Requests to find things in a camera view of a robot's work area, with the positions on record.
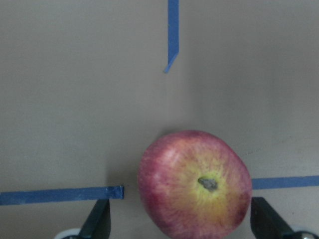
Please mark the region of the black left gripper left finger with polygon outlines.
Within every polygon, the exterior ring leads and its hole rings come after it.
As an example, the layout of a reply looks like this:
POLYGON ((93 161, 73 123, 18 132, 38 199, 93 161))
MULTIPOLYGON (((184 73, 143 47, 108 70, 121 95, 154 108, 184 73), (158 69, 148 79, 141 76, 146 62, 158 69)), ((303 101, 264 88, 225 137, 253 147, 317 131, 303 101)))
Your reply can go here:
POLYGON ((81 239, 108 239, 110 236, 110 202, 97 200, 78 236, 81 239))

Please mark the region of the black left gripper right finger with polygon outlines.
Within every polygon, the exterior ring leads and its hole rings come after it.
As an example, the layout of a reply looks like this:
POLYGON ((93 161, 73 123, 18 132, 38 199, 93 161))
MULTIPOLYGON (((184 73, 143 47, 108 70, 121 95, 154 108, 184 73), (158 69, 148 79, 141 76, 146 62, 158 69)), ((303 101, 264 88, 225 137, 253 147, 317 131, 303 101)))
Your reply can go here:
POLYGON ((256 239, 299 238, 263 197, 253 197, 251 200, 250 226, 256 239))

